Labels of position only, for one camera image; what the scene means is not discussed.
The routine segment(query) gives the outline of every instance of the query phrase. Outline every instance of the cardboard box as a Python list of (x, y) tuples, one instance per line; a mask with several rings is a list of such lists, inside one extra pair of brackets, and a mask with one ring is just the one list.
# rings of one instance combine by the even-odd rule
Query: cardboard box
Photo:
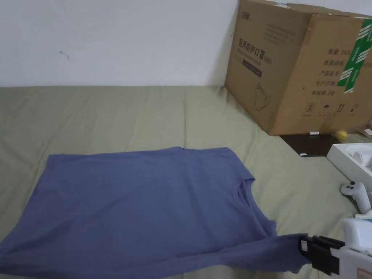
[(365, 15), (241, 0), (225, 87), (270, 135), (368, 124), (371, 35)]

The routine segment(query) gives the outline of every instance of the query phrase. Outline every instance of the yellow ball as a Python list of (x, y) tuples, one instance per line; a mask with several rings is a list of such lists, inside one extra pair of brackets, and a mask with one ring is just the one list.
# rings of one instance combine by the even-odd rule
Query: yellow ball
[(336, 139), (339, 141), (344, 141), (347, 139), (347, 132), (346, 131), (337, 131), (335, 134)]

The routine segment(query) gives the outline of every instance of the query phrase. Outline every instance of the white controller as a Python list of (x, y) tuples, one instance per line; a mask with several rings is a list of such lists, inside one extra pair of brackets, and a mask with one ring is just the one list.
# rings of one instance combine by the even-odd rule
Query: white controller
[(341, 186), (340, 192), (346, 196), (352, 196), (362, 214), (371, 211), (371, 203), (362, 182), (351, 181), (350, 183), (345, 183)]

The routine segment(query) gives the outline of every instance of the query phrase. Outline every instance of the mask illustration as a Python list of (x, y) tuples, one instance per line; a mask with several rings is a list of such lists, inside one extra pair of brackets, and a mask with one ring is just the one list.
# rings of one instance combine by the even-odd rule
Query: mask illustration
[(254, 106), (256, 110), (266, 108), (269, 103), (270, 96), (266, 95), (265, 91), (261, 87), (261, 83), (258, 83), (254, 89)]

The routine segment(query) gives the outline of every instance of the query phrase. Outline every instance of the box flap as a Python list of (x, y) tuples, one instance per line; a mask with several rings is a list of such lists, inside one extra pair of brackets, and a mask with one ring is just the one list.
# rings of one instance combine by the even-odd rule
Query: box flap
[(336, 16), (348, 16), (348, 17), (361, 17), (361, 18), (372, 18), (372, 16), (343, 12), (340, 10), (328, 9), (320, 6), (305, 5), (305, 4), (292, 4), (288, 3), (288, 7), (296, 11), (305, 12), (305, 13), (317, 13), (320, 15), (336, 15)]

